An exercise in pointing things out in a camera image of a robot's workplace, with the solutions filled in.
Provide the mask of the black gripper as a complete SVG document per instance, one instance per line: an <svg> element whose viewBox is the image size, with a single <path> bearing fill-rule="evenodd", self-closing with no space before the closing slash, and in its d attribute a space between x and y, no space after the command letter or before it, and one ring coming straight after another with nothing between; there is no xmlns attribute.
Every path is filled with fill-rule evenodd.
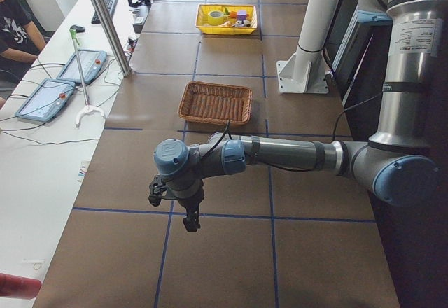
<svg viewBox="0 0 448 308"><path fill-rule="evenodd" d="M183 218L183 224L187 232L195 232L200 225L200 203L204 199L203 180L195 182L195 189L187 197L179 197L177 202L188 212Z"/></svg>

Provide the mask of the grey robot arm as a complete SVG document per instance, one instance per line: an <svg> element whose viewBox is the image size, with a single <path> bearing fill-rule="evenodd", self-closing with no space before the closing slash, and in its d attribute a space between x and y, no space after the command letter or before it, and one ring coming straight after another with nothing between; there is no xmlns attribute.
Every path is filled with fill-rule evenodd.
<svg viewBox="0 0 448 308"><path fill-rule="evenodd" d="M377 198L408 207L436 188L438 168L426 157L424 125L432 70L447 23L447 0L358 0L361 22L391 22L377 131L366 141L331 143L214 134L207 143L159 143L148 200L177 201L187 231L200 228L203 180L263 164L291 172L328 170L354 179Z"/></svg>

